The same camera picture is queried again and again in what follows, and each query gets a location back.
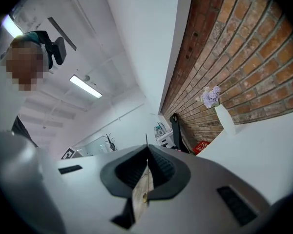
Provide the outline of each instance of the ceiling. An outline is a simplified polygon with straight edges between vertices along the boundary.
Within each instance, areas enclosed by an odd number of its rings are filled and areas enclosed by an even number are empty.
[[[66,59],[56,62],[47,83],[27,98],[19,116],[38,146],[48,148],[56,133],[77,114],[84,114],[136,85],[107,0],[22,0],[12,13],[23,32],[45,30],[52,41],[60,35],[52,17],[77,47],[65,42]],[[69,79],[90,76],[97,99]]]
[[[161,110],[184,36],[191,0],[107,0],[139,87]]]

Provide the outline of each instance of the white wall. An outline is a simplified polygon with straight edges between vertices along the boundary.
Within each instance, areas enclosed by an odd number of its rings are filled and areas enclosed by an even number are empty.
[[[154,126],[162,120],[151,114],[151,106],[138,87],[106,102],[86,114],[77,116],[58,132],[50,145],[52,157],[60,159],[69,146],[85,146],[99,137],[110,134],[118,149],[148,142],[156,144]]]
[[[293,191],[293,112],[222,131],[197,156],[224,166],[261,193],[270,204]]]
[[[155,114],[163,104],[191,0],[108,0],[136,80]]]

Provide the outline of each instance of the sign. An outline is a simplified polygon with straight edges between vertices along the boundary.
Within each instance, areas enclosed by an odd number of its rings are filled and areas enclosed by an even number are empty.
[[[196,154],[199,154],[200,152],[202,152],[208,145],[210,144],[210,142],[207,141],[201,141],[194,149],[193,151]]]

